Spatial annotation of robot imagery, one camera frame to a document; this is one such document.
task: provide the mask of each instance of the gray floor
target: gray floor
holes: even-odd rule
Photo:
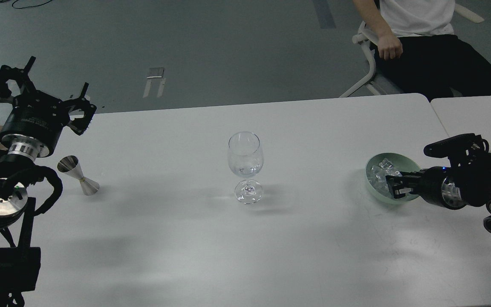
[[[453,25],[491,62],[491,0],[458,3],[486,19],[455,15]],[[367,71],[351,43],[360,21],[351,0],[55,0],[24,10],[7,2],[0,66],[34,55],[38,89],[67,99],[89,82],[101,113],[331,98]],[[154,67],[165,68],[166,85],[157,97],[154,80],[144,98]],[[0,105],[0,124],[9,112]]]

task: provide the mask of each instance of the jigger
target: jigger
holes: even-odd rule
[[[92,179],[84,177],[82,174],[81,165],[78,163],[78,159],[75,156],[67,156],[60,160],[58,163],[58,171],[78,179],[81,183],[82,192],[84,195],[93,195],[100,189],[99,183]]]

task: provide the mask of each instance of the chair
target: chair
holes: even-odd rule
[[[478,16],[468,8],[461,6],[456,3],[454,11],[459,15],[465,17],[466,19],[472,21],[473,23],[481,23],[484,19]],[[357,91],[362,86],[365,86],[373,95],[387,95],[389,93],[402,93],[401,89],[393,82],[384,78],[380,74],[376,74],[376,62],[374,61],[374,48],[378,45],[378,36],[374,31],[366,26],[363,21],[357,30],[357,34],[352,36],[352,42],[360,45],[363,54],[367,58],[369,64],[369,72],[361,80],[356,82],[351,88],[349,88],[345,93],[340,95],[340,98],[349,97],[355,91]],[[451,89],[455,96],[459,96],[460,93]]]

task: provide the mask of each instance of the person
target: person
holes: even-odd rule
[[[375,0],[353,3],[378,36],[378,69],[405,93],[491,95],[491,64],[454,35],[454,0],[380,0],[380,10]]]

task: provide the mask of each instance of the glass base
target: glass base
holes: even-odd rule
[[[263,187],[253,179],[240,181],[234,191],[238,202],[242,204],[254,204],[263,196]]]

